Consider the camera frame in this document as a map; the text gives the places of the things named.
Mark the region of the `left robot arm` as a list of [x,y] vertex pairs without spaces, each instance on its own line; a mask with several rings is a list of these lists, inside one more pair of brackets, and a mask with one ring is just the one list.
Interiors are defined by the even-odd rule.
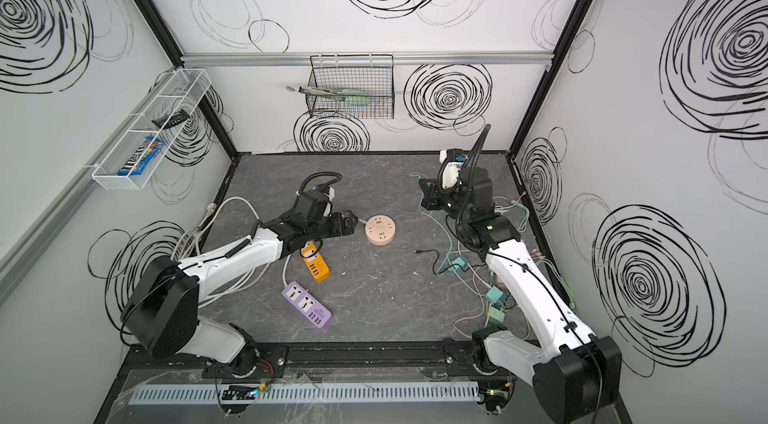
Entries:
[[199,304],[225,284],[299,251],[310,241],[352,235],[359,218],[335,211],[319,190],[300,192],[292,208],[246,236],[198,256],[150,262],[121,311],[121,329],[155,359],[176,354],[206,358],[238,376],[261,361],[255,340],[242,328],[199,315]]

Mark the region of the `round pink power strip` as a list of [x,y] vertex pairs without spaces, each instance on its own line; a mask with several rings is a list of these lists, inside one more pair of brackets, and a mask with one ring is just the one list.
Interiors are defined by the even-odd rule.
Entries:
[[365,236],[367,240],[376,246],[390,244],[395,237],[396,224],[386,215],[375,215],[365,223]]

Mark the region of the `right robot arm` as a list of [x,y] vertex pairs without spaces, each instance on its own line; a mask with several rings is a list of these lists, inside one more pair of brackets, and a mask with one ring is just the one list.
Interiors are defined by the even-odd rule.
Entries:
[[570,423],[596,415],[619,397],[622,353],[598,337],[557,294],[534,263],[516,227],[495,210],[491,185],[457,182],[446,189],[420,179],[421,204],[446,213],[463,247],[501,279],[538,340],[532,344],[503,326],[474,332],[480,369],[504,369],[528,384],[550,420]]

